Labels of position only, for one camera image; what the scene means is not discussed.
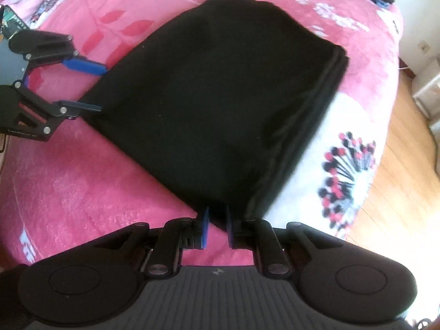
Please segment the ribbed gray surface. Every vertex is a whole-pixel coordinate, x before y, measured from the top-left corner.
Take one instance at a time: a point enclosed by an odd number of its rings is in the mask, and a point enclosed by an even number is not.
[[[26,330],[65,329],[33,322]],[[153,281],[133,306],[104,323],[77,330],[410,330],[403,320],[376,327],[347,325],[307,306],[285,281],[254,266],[185,266]]]

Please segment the wooden floor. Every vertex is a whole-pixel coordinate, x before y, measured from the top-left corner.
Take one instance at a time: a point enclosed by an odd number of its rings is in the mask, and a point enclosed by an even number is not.
[[[386,148],[348,240],[413,272],[419,297],[410,317],[418,320],[433,320],[440,304],[440,180],[435,157],[427,120],[411,97],[411,80],[401,75]]]

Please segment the baseboard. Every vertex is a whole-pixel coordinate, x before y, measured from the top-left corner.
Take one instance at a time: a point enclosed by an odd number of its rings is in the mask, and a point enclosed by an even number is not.
[[[415,73],[411,70],[411,68],[408,67],[408,65],[403,62],[402,59],[399,58],[399,68],[405,68],[402,69],[402,72],[404,72],[409,78],[414,79]]]

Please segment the floral blanket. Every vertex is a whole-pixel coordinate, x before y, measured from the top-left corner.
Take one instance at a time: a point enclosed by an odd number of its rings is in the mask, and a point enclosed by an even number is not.
[[[205,0],[65,0],[44,30],[72,35],[82,55],[113,66],[151,32]],[[398,83],[402,18],[370,0],[265,0],[350,57],[337,95],[295,172],[268,210],[274,227],[299,221],[344,237],[379,163]],[[62,65],[35,70],[44,98],[76,100],[96,77]],[[48,143],[12,138],[0,183],[0,239],[35,262],[137,221],[161,227],[195,213],[83,120],[66,121]],[[211,226],[191,264],[252,263]]]

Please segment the silver bolt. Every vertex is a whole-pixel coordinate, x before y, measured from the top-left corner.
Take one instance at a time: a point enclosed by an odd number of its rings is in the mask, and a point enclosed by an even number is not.
[[[289,267],[285,264],[274,263],[268,266],[268,271],[272,274],[285,274],[289,271]]]
[[[151,275],[164,275],[168,273],[168,267],[164,264],[153,264],[149,266],[148,273]]]

